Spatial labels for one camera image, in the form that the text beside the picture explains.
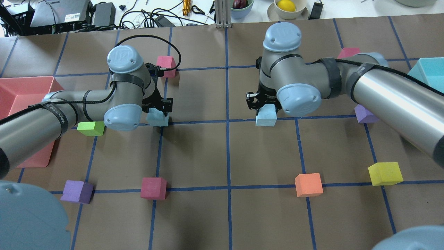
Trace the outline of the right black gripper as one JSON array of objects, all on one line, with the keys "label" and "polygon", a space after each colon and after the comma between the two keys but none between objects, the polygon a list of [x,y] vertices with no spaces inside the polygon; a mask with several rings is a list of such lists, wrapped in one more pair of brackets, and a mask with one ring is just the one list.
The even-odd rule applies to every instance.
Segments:
[{"label": "right black gripper", "polygon": [[275,106],[276,112],[282,109],[282,105],[276,97],[276,89],[269,73],[266,73],[262,67],[262,57],[257,58],[256,68],[259,69],[259,84],[257,92],[246,93],[246,103],[250,110],[257,112],[266,104]]}]

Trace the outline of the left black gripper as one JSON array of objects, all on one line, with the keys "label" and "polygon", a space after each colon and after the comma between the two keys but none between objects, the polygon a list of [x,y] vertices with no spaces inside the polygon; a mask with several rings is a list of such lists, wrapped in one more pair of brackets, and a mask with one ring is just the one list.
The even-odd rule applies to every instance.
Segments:
[{"label": "left black gripper", "polygon": [[154,87],[154,91],[147,98],[143,98],[142,111],[149,113],[149,108],[155,108],[163,112],[164,116],[167,116],[173,111],[173,98],[163,98],[157,88],[157,79],[164,76],[166,68],[161,68],[152,63],[146,63],[145,66],[151,76],[148,87]]}]

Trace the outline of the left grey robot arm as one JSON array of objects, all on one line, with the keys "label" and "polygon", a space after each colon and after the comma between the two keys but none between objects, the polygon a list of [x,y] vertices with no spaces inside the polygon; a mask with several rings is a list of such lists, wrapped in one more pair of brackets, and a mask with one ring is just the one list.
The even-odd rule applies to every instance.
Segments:
[{"label": "left grey robot arm", "polygon": [[[58,91],[1,120],[1,179],[79,122],[103,121],[107,128],[131,131],[142,113],[157,109],[167,117],[172,98],[162,98],[157,78],[176,66],[144,63],[129,45],[117,45],[108,54],[109,90]],[[1,180],[1,249],[68,250],[71,234],[61,202],[49,191],[24,183]]]}]

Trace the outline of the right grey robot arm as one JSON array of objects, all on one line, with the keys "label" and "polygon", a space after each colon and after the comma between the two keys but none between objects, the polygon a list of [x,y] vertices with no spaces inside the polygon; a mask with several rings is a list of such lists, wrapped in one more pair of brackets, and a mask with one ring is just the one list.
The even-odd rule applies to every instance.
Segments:
[{"label": "right grey robot arm", "polygon": [[271,25],[263,40],[257,92],[248,92],[249,109],[301,117],[322,99],[347,94],[443,166],[443,93],[387,66],[379,53],[345,59],[322,58],[306,64],[299,53],[301,30],[292,23]]}]

